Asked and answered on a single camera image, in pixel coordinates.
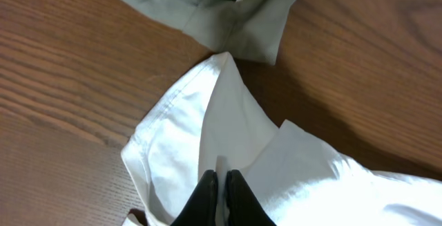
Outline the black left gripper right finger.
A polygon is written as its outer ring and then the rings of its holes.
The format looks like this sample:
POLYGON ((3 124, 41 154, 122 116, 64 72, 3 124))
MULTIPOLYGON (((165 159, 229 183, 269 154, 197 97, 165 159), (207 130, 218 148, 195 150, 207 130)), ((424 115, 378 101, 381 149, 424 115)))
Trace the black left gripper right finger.
POLYGON ((240 171, 234 169, 227 172, 225 191, 229 226, 276 226, 240 171))

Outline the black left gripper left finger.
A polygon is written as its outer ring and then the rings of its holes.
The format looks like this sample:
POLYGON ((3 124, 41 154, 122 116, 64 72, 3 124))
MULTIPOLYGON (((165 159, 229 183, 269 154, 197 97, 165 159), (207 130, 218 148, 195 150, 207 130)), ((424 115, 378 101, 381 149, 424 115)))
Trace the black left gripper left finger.
POLYGON ((171 226, 215 226, 218 203, 218 177, 206 170, 171 226))

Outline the white printed t-shirt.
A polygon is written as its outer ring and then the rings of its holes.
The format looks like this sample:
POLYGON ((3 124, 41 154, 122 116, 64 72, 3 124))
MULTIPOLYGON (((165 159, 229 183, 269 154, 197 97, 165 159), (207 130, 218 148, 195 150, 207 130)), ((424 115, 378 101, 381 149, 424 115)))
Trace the white printed t-shirt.
POLYGON ((215 225, 228 225, 227 172, 243 175, 277 225, 440 225, 438 180, 372 171, 290 121, 276 126, 229 53, 182 76, 137 125, 122 160, 149 225, 171 225, 206 170, 215 225))

